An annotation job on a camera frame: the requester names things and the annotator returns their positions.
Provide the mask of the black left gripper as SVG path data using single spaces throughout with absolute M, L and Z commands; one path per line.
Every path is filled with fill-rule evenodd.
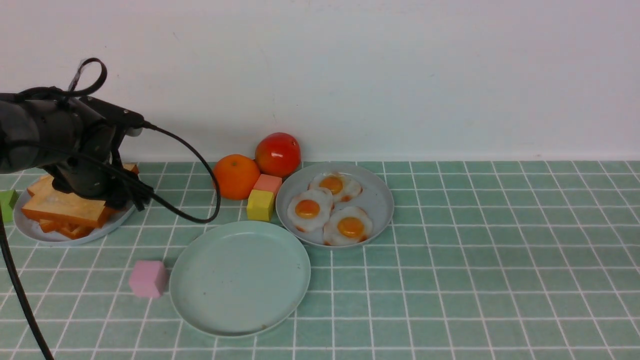
M 142 211 L 151 202 L 153 187 L 124 168 L 120 153 L 127 136 L 124 127 L 108 123 L 79 98 L 71 99 L 64 109 L 72 120 L 80 121 L 81 128 L 73 137 L 71 154 L 62 162 L 43 167 L 54 176 L 54 189 L 105 201 L 111 208 L 133 204 Z

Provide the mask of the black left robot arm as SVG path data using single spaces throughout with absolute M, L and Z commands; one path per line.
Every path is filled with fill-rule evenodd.
M 1 173 L 41 169 L 63 194 L 143 210 L 153 187 L 126 170 L 120 146 L 142 131 L 144 117 L 94 98 L 3 93 Z

